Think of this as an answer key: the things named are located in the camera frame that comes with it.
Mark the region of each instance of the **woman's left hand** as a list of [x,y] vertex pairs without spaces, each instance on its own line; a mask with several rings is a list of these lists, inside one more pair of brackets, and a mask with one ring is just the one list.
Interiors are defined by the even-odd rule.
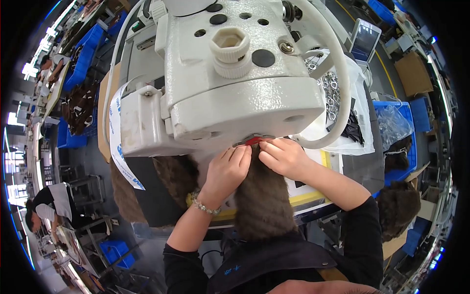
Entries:
[[207,179],[198,199],[209,209],[217,209],[248,174],[251,146],[229,148],[212,159]]

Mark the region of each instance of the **brown fur fabric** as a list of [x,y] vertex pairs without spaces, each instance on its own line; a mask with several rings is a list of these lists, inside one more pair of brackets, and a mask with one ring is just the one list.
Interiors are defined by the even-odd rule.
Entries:
[[399,237],[421,209],[421,199],[411,183],[393,181],[377,196],[382,242]]
[[119,208],[119,214],[128,222],[147,223],[139,202],[137,202],[137,198],[134,195],[134,188],[124,178],[112,159],[110,161],[110,169],[114,201]]
[[252,146],[246,179],[235,193],[235,227],[245,240],[262,240],[297,230],[287,184],[259,158],[259,146]]
[[[197,163],[190,155],[154,157],[152,160],[168,193],[181,208],[187,209],[186,196],[198,187]],[[119,213],[128,222],[147,223],[132,185],[124,178],[113,160],[110,162],[110,168],[114,201]]]
[[[398,151],[402,148],[406,148],[407,152],[410,151],[412,139],[411,136],[405,137],[390,146],[386,152]],[[397,154],[390,154],[385,157],[385,173],[390,172],[393,169],[406,170],[410,163],[408,157],[404,152]]]

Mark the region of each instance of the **monitor screen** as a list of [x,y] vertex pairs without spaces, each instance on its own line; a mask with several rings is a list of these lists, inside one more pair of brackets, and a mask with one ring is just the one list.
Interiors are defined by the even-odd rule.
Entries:
[[351,53],[357,60],[367,61],[369,56],[373,53],[374,45],[379,36],[379,32],[359,25],[356,39],[352,45]]

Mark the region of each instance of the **plastic bag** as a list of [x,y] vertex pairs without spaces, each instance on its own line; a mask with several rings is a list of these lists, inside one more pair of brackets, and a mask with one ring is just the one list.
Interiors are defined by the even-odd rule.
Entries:
[[393,143],[411,135],[414,131],[413,126],[395,106],[388,105],[385,108],[377,109],[377,121],[384,152]]

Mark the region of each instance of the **sewing machine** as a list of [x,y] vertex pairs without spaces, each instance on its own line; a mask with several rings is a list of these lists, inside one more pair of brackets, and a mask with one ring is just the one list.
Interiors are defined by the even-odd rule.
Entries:
[[[155,66],[142,65],[142,76],[123,89],[120,155],[173,156],[287,135],[318,149],[334,142],[346,126],[351,99],[343,50],[329,23],[307,0],[141,0],[123,30],[135,9],[142,9],[139,25],[145,27],[121,31],[117,44],[127,33],[126,40],[133,38],[133,55],[140,55],[137,63]],[[306,22],[314,32],[295,42],[286,26],[294,20]],[[136,44],[137,34],[149,38]],[[151,52],[147,48],[153,44]],[[330,55],[309,74],[304,59],[318,47],[328,48]],[[130,75],[134,64],[129,58],[121,73],[131,80],[137,75]],[[341,93],[337,123],[325,137],[306,140],[299,133],[325,108],[317,79],[333,65]],[[164,93],[148,84],[163,73]],[[109,95],[108,88],[104,105]]]

